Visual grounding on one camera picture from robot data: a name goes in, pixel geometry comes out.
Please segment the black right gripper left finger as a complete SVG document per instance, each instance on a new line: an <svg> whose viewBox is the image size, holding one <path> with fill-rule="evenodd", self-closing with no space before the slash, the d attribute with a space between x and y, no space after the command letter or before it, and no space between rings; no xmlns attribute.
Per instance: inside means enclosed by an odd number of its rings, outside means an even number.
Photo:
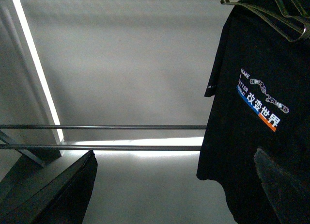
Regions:
<svg viewBox="0 0 310 224"><path fill-rule="evenodd" d="M2 224L81 224L93 192L98 163L92 150L51 181L31 176L0 204Z"/></svg>

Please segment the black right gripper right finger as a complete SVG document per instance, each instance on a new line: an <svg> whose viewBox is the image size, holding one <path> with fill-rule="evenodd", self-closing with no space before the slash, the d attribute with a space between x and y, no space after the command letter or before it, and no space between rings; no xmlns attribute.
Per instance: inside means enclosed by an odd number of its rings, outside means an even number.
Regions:
<svg viewBox="0 0 310 224"><path fill-rule="evenodd" d="M256 172L263 190L282 224L310 222L310 181L291 173L267 152L258 148Z"/></svg>

